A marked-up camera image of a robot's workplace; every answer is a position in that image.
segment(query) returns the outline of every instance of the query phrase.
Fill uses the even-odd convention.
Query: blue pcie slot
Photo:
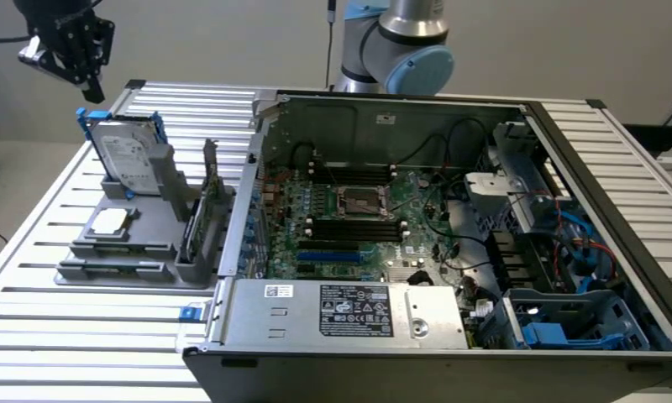
[[[358,253],[337,253],[337,252],[298,252],[297,260],[309,260],[311,262],[349,262],[359,263]]]

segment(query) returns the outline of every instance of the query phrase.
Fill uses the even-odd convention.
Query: power supply label
[[[393,318],[383,285],[321,285],[318,330],[341,338],[391,338]]]

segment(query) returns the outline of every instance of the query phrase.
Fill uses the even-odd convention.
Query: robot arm
[[[443,0],[351,0],[346,5],[337,92],[433,95],[450,78],[453,56]]]
[[[93,103],[103,101],[101,67],[109,63],[114,23],[94,15],[89,0],[14,0],[30,43],[22,63],[73,83]]]

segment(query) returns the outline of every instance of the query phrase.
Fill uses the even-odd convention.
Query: motherboard
[[[442,284],[451,251],[446,200],[419,171],[277,169],[265,178],[266,276],[298,280],[406,281],[418,271]]]

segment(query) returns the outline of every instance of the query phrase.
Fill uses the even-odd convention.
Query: white wall
[[[457,63],[446,92],[594,97],[620,120],[661,121],[672,105],[672,0],[445,3]],[[115,44],[102,107],[129,78],[321,86],[323,9],[325,0],[106,0],[97,14],[115,22]],[[11,1],[0,0],[0,36],[22,33]],[[79,141],[79,92],[18,64],[19,48],[0,45],[0,138]],[[338,29],[333,53],[337,68]]]

